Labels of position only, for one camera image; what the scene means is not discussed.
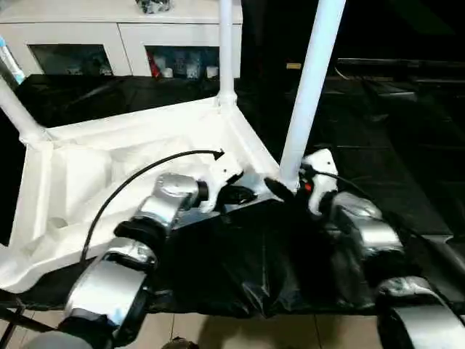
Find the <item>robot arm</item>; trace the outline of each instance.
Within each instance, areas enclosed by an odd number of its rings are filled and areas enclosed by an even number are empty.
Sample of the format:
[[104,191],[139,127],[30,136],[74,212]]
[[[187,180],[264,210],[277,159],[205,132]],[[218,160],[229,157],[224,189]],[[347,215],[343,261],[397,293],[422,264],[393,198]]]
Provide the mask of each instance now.
[[[303,161],[304,168],[311,165],[319,172],[325,170],[322,166],[328,168],[330,164],[333,159],[327,150],[312,154]],[[329,171],[337,174],[335,167]],[[333,265],[336,283],[343,278],[346,281],[359,278],[354,283],[357,285],[354,292],[347,290],[349,282],[342,282],[339,293],[352,303],[359,300],[363,288],[375,295],[383,347],[462,348],[465,343],[463,321],[426,279],[409,275],[413,268],[398,234],[384,219],[381,210],[366,198],[348,192],[337,193],[335,182],[320,177],[314,179],[313,184],[316,191],[315,196],[310,194],[310,213],[316,217],[324,216],[328,229],[337,230],[338,238],[344,239],[341,245],[345,251],[339,252],[346,258],[339,258]],[[325,198],[329,198],[329,205],[324,204]]]
[[167,235],[181,211],[208,199],[205,182],[174,173],[160,175],[152,195],[116,227],[107,250],[74,285],[57,331],[25,347],[101,349],[135,340],[145,318],[147,277],[158,265]]

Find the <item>white frame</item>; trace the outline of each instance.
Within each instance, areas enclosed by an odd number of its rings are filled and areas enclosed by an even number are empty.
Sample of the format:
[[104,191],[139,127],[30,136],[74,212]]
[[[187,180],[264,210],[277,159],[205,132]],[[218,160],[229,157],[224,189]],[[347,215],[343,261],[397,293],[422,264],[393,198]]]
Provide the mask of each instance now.
[[132,75],[116,23],[0,24],[0,35],[26,76],[44,73],[29,47],[34,44],[100,44],[113,75]]
[[[217,24],[118,24],[133,75],[152,76],[147,60],[146,46],[219,47]],[[234,77],[240,76],[240,46],[242,25],[232,25]]]

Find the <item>glass cabinet door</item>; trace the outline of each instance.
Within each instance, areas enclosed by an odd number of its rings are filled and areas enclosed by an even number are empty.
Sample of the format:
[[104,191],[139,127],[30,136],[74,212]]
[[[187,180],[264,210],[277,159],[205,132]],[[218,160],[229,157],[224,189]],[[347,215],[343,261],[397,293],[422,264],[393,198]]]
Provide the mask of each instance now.
[[219,74],[218,47],[146,46],[145,50],[154,77],[202,80]]
[[113,75],[103,45],[30,44],[29,49],[48,75]]

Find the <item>black cable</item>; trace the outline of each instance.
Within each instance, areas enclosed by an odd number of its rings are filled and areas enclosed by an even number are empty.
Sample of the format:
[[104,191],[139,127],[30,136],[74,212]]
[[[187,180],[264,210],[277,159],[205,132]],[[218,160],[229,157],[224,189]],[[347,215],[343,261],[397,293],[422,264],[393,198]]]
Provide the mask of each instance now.
[[362,196],[365,196],[365,198],[369,199],[369,200],[373,200],[373,198],[371,197],[370,194],[368,194],[366,191],[364,191],[360,186],[356,185],[353,181],[351,180],[348,180],[344,177],[341,177],[341,176],[338,176],[337,174],[332,174],[332,173],[329,173],[329,172],[321,172],[321,171],[317,171],[315,170],[315,174],[317,175],[322,175],[322,176],[326,176],[326,177],[331,177],[331,178],[334,178],[335,180],[340,180],[341,182],[351,186],[352,188],[354,188],[356,191],[358,191],[358,193],[362,194]]
[[86,262],[86,256],[87,256],[87,251],[89,250],[89,244],[92,239],[92,234],[95,230],[95,226],[97,225],[99,219],[101,218],[103,211],[107,208],[107,206],[110,204],[110,202],[128,185],[130,184],[133,180],[138,178],[140,175],[146,173],[148,170],[152,169],[153,167],[157,167],[159,165],[164,164],[165,162],[180,158],[182,156],[187,156],[187,155],[193,155],[193,154],[213,154],[215,160],[219,159],[224,153],[223,151],[185,151],[182,153],[174,154],[171,156],[168,156],[164,159],[155,161],[154,163],[144,167],[143,169],[140,169],[136,173],[134,173],[131,177],[129,177],[127,180],[125,180],[119,187],[116,188],[115,191],[112,192],[112,194],[107,198],[107,200],[103,203],[103,205],[100,207],[99,211],[95,215],[94,220],[92,220],[92,223],[89,226],[89,231],[87,232],[87,237],[86,237],[86,242],[84,242],[84,246],[82,248],[81,252],[81,264],[85,265]]

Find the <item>item in cabinet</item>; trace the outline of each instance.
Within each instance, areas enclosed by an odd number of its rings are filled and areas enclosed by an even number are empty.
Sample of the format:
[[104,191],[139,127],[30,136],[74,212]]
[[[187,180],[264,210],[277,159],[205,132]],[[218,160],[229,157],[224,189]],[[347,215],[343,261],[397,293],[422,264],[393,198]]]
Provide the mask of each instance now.
[[111,68],[108,65],[102,65],[100,67],[100,75],[112,76],[113,72],[112,72]]
[[146,15],[165,12],[171,8],[171,0],[136,0]]
[[158,78],[160,76],[160,69],[158,69],[157,65],[155,64],[155,61],[153,60],[153,56],[149,52],[147,52],[147,59],[152,76],[154,78]]
[[81,67],[79,67],[79,66],[67,67],[66,68],[66,73],[69,74],[69,75],[83,75],[84,74],[82,72]]
[[173,77],[173,69],[171,68],[165,68],[162,72],[161,75],[163,75],[164,78],[172,78]]
[[186,51],[183,49],[174,51],[174,73],[186,75]]
[[189,61],[186,65],[186,76],[188,79],[199,79],[201,77],[202,58],[199,51],[189,53]]
[[157,65],[158,69],[160,69],[160,71],[165,70],[165,68],[166,68],[166,58],[165,58],[165,56],[153,55],[153,60],[155,61],[155,64]]
[[207,79],[212,79],[218,76],[219,73],[219,67],[216,65],[209,65],[206,67],[206,78]]

